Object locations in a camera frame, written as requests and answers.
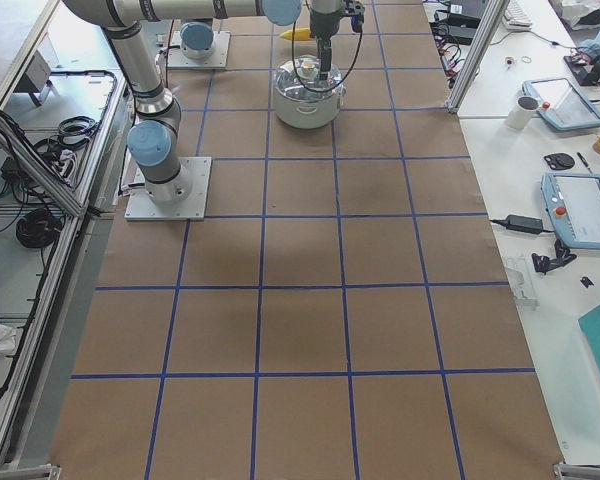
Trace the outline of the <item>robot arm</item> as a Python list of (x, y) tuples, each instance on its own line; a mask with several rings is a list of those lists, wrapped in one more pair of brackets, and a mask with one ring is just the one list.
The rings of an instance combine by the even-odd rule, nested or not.
[(206, 28), (215, 19), (264, 16), (279, 26), (294, 25), (300, 1), (67, 1), (82, 20), (100, 27), (130, 84), (139, 123), (127, 147), (155, 203), (175, 203), (191, 195), (193, 175), (176, 154), (181, 106), (165, 86), (141, 37), (143, 21), (191, 20)]
[(202, 60), (211, 55), (214, 43), (212, 24), (212, 19), (193, 19), (181, 25), (180, 48), (187, 58)]

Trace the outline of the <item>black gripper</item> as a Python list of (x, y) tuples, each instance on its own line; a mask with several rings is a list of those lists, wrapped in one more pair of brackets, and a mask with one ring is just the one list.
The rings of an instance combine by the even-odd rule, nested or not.
[(351, 27), (355, 33), (362, 32), (363, 10), (339, 10), (329, 13), (310, 11), (310, 31), (320, 50), (320, 80), (323, 82), (329, 79), (332, 66), (331, 38), (338, 33), (343, 18), (351, 19)]

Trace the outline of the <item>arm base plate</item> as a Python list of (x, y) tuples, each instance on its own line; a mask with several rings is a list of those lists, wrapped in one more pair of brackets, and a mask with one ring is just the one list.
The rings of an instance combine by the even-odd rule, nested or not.
[(229, 31), (215, 31), (214, 41), (209, 49), (194, 50), (181, 48), (180, 31), (176, 30), (171, 39), (167, 67), (176, 70), (225, 70), (230, 37)]
[(180, 157), (179, 175), (168, 183), (145, 181), (136, 168), (125, 211), (128, 221), (202, 221), (212, 170), (211, 157)]

